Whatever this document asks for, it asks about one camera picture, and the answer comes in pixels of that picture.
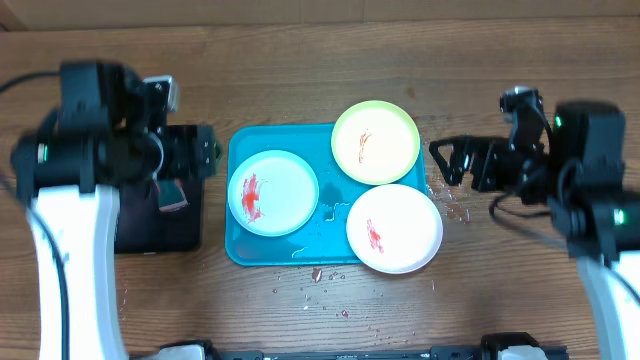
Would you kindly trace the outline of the pink and green sponge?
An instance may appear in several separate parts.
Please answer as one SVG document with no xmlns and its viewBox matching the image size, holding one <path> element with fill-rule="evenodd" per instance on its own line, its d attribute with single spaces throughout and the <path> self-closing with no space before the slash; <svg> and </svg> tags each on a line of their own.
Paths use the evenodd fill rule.
<svg viewBox="0 0 640 360">
<path fill-rule="evenodd" d="M 156 182 L 158 208 L 161 212 L 178 211 L 188 205 L 182 183 L 179 179 Z"/>
</svg>

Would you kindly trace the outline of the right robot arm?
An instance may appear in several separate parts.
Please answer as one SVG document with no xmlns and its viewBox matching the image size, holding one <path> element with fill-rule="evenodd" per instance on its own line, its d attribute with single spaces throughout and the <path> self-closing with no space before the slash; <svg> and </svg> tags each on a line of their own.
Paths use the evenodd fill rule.
<svg viewBox="0 0 640 360">
<path fill-rule="evenodd" d="M 623 185 L 626 119 L 613 103 L 568 101 L 553 120 L 528 103 L 503 106 L 509 137 L 456 136 L 430 143 L 445 182 L 492 193 L 492 220 L 549 245 L 558 243 L 576 262 L 596 324 L 604 359 L 639 356 L 639 194 Z M 538 205 L 559 242 L 518 224 L 503 208 L 509 198 Z"/>
</svg>

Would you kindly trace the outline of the light blue plate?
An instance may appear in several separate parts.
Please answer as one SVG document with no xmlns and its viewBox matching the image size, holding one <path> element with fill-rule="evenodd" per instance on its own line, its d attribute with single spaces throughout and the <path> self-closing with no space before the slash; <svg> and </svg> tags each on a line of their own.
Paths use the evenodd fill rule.
<svg viewBox="0 0 640 360">
<path fill-rule="evenodd" d="M 319 182 L 300 156 L 267 150 L 250 156 L 233 172 L 227 203 L 235 220 L 249 232 L 284 236 L 300 229 L 313 215 Z"/>
</svg>

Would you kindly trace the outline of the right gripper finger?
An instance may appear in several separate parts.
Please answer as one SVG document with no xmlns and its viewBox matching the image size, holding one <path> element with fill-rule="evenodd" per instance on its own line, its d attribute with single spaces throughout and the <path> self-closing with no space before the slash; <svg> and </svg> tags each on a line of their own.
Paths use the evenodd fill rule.
<svg viewBox="0 0 640 360">
<path fill-rule="evenodd" d="M 446 160 L 442 155 L 436 154 L 434 160 L 445 182 L 448 185 L 457 186 L 462 183 L 464 174 L 469 171 L 472 156 L 469 154 L 451 154 L 449 160 Z"/>
<path fill-rule="evenodd" d="M 475 152 L 475 146 L 471 136 L 456 136 L 446 139 L 432 141 L 429 145 L 429 152 L 435 160 L 444 160 L 440 148 L 449 148 L 450 160 L 465 160 Z"/>
</svg>

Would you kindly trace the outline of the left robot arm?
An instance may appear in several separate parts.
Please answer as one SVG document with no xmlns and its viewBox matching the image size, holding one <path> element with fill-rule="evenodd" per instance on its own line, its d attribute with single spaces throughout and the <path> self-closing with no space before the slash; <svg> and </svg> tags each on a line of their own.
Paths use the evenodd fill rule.
<svg viewBox="0 0 640 360">
<path fill-rule="evenodd" d="M 204 182 L 221 147 L 208 125 L 171 125 L 179 87 L 113 62 L 65 62 L 61 101 L 11 153 L 37 256 L 43 359 L 124 359 L 117 254 L 201 239 Z"/>
</svg>

